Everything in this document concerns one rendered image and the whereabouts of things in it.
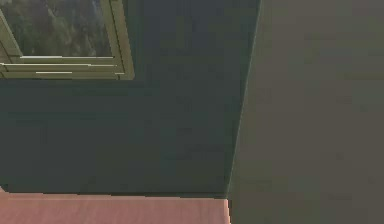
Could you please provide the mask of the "olive framed window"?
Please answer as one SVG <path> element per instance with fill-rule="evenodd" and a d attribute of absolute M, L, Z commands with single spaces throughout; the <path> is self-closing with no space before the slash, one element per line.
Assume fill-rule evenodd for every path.
<path fill-rule="evenodd" d="M 0 79 L 134 77 L 123 0 L 0 0 Z"/>

